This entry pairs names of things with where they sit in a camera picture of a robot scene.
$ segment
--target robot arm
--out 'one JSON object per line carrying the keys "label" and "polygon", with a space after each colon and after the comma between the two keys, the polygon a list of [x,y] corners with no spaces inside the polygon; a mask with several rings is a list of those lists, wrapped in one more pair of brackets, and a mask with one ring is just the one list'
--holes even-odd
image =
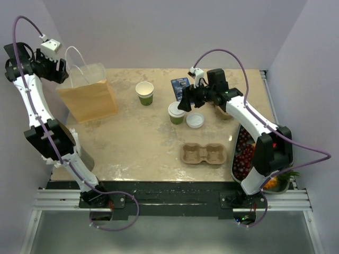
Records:
{"label": "robot arm", "polygon": [[242,181],[241,186],[247,195],[253,195],[260,191],[262,184],[273,173],[288,167],[292,161],[292,145],[277,137],[267,126],[277,130],[285,137],[291,139],[291,132],[287,127],[277,126],[265,119],[257,110],[247,103],[252,111],[263,120],[263,125],[245,107],[243,94],[237,88],[229,88],[225,73],[222,69],[209,70],[207,72],[208,85],[200,83],[199,76],[195,75],[191,68],[189,75],[195,78],[194,85],[183,91],[182,100],[178,109],[189,112],[191,102],[199,108],[205,102],[214,102],[215,105],[237,119],[250,133],[256,142],[256,148],[252,159],[252,170]]}
{"label": "robot arm", "polygon": [[[66,61],[60,59],[58,66],[58,60],[56,59],[60,43],[55,40],[47,40],[46,36],[42,39],[44,42],[41,44],[41,49],[37,49],[36,57],[34,55],[29,56],[25,48],[29,48],[27,44],[21,42],[17,43],[19,58],[28,88],[25,87],[23,79],[18,71],[13,44],[4,47],[10,57],[5,65],[5,76],[10,82],[13,82],[20,92],[29,116],[30,129],[25,131],[24,135],[42,154],[43,159],[46,160],[48,164],[53,164],[55,167],[63,166],[67,169],[79,184],[81,198],[84,201],[90,205],[103,206],[106,204],[106,199],[108,197],[96,193],[84,182],[86,181],[91,186],[103,190],[98,179],[90,172],[94,167],[93,158],[81,147],[75,130],[67,129],[52,116],[44,98],[41,78],[62,83],[68,77],[68,73],[66,72]],[[42,124],[44,124],[44,127],[46,127],[53,139],[63,160],[62,164],[46,137],[43,127],[41,126]],[[79,177],[76,176],[69,163],[72,163],[82,179],[79,179]]]}

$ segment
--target container of fruit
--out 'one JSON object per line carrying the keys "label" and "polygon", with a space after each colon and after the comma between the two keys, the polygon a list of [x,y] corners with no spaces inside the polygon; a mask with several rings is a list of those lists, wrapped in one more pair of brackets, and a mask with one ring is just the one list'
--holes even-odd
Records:
{"label": "container of fruit", "polygon": [[[246,129],[240,125],[231,168],[231,175],[234,181],[241,183],[251,171],[251,161],[254,150],[255,142],[253,138]],[[288,190],[291,176],[298,175],[299,173],[295,171],[289,171],[280,176],[276,176],[264,186],[263,191],[267,194],[282,194]]]}

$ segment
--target white bag handle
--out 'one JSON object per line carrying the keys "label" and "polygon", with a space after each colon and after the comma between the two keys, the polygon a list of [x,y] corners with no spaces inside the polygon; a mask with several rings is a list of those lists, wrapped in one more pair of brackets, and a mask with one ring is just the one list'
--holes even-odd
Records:
{"label": "white bag handle", "polygon": [[71,49],[71,48],[75,49],[76,52],[78,52],[78,54],[80,55],[80,57],[81,57],[81,59],[82,59],[84,65],[87,67],[88,71],[90,71],[89,68],[88,68],[88,66],[87,66],[87,64],[86,64],[86,62],[85,62],[85,60],[84,60],[84,58],[83,58],[83,56],[82,56],[82,54],[81,54],[81,53],[79,52],[79,50],[78,50],[77,48],[75,48],[74,46],[69,46],[69,47],[66,49],[66,52],[65,52],[66,68],[68,68],[68,70],[70,70],[70,67],[69,67],[68,61],[67,61],[67,52],[68,52],[68,50]]}
{"label": "white bag handle", "polygon": [[[72,65],[71,67],[77,68],[77,69],[81,72],[81,74],[83,75],[83,77],[84,77],[84,79],[86,80],[86,82],[87,82],[88,84],[90,84],[90,82],[88,81],[88,79],[85,77],[83,71],[82,71],[77,65]],[[71,71],[69,72],[69,79],[70,79],[70,86],[73,88],[72,72],[71,72]]]}

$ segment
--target gray wall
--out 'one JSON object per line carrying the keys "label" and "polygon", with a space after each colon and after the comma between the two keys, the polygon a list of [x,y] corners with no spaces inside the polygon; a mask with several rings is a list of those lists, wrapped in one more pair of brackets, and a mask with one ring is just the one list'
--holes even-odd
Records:
{"label": "gray wall", "polygon": [[[332,159],[300,170],[328,254],[338,253],[338,0],[309,0],[269,69],[279,122],[295,140],[330,151]],[[295,164],[320,156],[295,149]]]}
{"label": "gray wall", "polygon": [[[64,42],[106,67],[188,68],[207,50],[226,48],[258,69],[269,68],[306,2],[43,1]],[[201,66],[238,68],[223,54]]]}
{"label": "gray wall", "polygon": [[[23,132],[29,128],[27,113],[19,92],[4,76],[8,57],[2,47],[12,43],[12,23],[18,15],[26,15],[43,33],[60,40],[41,0],[3,2],[0,15],[0,253],[20,252],[34,196],[39,186],[46,185],[51,169],[24,138]],[[41,43],[35,29],[26,21],[19,21],[17,39],[34,49]],[[55,94],[55,84],[43,83],[52,114],[64,121],[67,109]]]}

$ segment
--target paper bag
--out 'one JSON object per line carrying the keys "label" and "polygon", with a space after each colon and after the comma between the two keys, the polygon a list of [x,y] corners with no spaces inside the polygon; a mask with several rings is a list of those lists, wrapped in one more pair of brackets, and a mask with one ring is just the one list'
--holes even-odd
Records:
{"label": "paper bag", "polygon": [[85,61],[84,64],[71,66],[69,78],[56,88],[61,99],[78,123],[117,114],[114,92],[104,66],[101,63],[86,65]]}

